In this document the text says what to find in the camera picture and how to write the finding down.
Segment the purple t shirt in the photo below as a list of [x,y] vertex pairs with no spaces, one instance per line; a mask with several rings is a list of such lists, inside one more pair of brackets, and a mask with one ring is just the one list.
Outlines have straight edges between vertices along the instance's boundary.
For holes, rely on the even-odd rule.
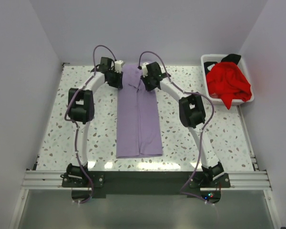
[[117,101],[117,158],[144,158],[163,155],[155,91],[148,92],[142,71],[134,64],[122,68],[123,88]]

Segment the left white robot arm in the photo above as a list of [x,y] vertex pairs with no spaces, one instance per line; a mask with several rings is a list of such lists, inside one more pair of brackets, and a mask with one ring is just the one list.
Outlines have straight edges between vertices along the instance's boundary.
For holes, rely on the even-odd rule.
[[67,166],[64,180],[72,179],[78,187],[84,187],[91,181],[88,175],[87,136],[90,122],[95,115],[94,93],[103,84],[122,89],[124,65],[125,61],[102,57],[100,64],[91,71],[91,76],[78,88],[68,91],[64,119],[75,124],[74,155]]

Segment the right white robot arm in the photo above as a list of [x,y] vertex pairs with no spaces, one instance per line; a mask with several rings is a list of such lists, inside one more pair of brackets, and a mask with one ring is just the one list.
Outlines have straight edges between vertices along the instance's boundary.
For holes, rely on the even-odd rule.
[[199,150],[197,163],[190,179],[194,179],[198,165],[201,164],[203,183],[207,187],[214,187],[219,183],[220,177],[225,173],[222,163],[214,152],[207,133],[205,133],[207,124],[209,124],[215,114],[214,105],[210,103],[212,112],[210,118],[206,119],[203,104],[203,98],[207,99],[205,95],[198,92],[185,91],[172,81],[170,74],[162,72],[157,62],[145,62],[138,66],[138,69],[142,71],[141,80],[147,91],[150,92],[158,88],[168,93],[178,102],[179,119],[182,125],[190,131]]

